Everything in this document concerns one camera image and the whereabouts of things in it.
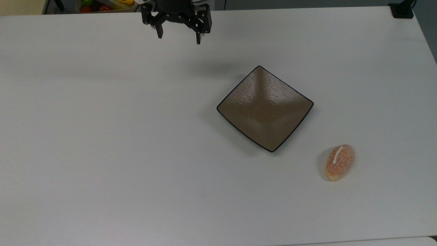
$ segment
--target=red tomato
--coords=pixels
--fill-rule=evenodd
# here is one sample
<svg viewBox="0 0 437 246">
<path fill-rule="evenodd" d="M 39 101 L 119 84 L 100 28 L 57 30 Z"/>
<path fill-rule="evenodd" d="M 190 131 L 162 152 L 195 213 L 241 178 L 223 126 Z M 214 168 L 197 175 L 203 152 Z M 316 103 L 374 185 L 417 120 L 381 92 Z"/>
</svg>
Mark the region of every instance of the red tomato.
<svg viewBox="0 0 437 246">
<path fill-rule="evenodd" d="M 110 10 L 112 10 L 111 7 L 106 5 L 101 6 L 99 9 L 99 11 L 110 11 Z"/>
<path fill-rule="evenodd" d="M 91 8 L 90 8 L 90 6 L 82 7 L 82 8 L 80 9 L 80 12 L 81 12 L 81 13 L 90 13 L 90 12 L 91 12 Z"/>
</svg>

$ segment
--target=white table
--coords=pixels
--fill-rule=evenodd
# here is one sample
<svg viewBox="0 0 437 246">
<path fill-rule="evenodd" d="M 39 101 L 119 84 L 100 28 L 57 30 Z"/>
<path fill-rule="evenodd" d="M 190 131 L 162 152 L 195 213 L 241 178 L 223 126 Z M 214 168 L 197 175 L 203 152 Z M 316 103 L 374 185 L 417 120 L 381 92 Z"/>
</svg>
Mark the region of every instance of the white table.
<svg viewBox="0 0 437 246">
<path fill-rule="evenodd" d="M 0 17 L 0 244 L 271 246 L 437 232 L 437 66 L 388 7 Z M 313 100 L 269 153 L 215 110 L 257 65 Z M 336 145 L 357 161 L 338 182 Z"/>
</svg>

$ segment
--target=white icing stripe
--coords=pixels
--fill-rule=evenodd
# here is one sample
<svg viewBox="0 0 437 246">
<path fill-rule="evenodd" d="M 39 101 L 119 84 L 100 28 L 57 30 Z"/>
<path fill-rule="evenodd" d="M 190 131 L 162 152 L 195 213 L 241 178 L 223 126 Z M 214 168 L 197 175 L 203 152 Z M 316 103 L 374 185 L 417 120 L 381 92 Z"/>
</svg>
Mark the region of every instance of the white icing stripe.
<svg viewBox="0 0 437 246">
<path fill-rule="evenodd" d="M 338 150 L 337 150 L 337 153 L 335 153 L 335 156 L 334 156 L 334 160 L 332 161 L 332 164 L 336 164 L 337 163 L 337 156 L 338 156 L 338 154 L 340 154 L 340 151 L 343 149 L 343 146 L 341 146 Z"/>
</svg>

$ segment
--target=square plate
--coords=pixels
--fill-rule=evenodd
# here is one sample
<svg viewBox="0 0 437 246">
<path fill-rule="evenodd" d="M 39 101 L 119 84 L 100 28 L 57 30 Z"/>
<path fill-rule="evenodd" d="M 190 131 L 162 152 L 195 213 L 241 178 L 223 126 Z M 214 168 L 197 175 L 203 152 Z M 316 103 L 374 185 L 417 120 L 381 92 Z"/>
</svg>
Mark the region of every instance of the square plate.
<svg viewBox="0 0 437 246">
<path fill-rule="evenodd" d="M 217 111 L 257 145 L 274 152 L 314 103 L 257 66 L 217 106 Z"/>
</svg>

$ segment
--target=black mount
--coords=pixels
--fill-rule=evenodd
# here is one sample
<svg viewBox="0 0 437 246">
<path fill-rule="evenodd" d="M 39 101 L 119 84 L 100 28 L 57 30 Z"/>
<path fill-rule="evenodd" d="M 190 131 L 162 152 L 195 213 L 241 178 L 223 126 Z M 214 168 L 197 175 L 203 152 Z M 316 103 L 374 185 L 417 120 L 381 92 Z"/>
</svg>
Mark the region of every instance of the black mount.
<svg viewBox="0 0 437 246">
<path fill-rule="evenodd" d="M 161 39 L 163 36 L 162 23 L 165 21 L 182 23 L 193 29 L 196 32 L 197 44 L 200 44 L 205 33 L 211 32 L 212 19 L 208 4 L 194 6 L 192 0 L 188 0 L 187 5 L 179 10 L 172 10 L 171 13 L 166 7 L 163 4 L 160 7 L 160 0 L 156 0 L 156 2 L 150 0 L 140 5 L 142 22 L 146 25 L 150 24 L 153 29 L 156 29 L 158 38 Z"/>
<path fill-rule="evenodd" d="M 388 4 L 392 9 L 392 15 L 396 19 L 412 19 L 414 14 L 411 9 L 413 0 L 404 0 L 400 4 Z"/>
</svg>

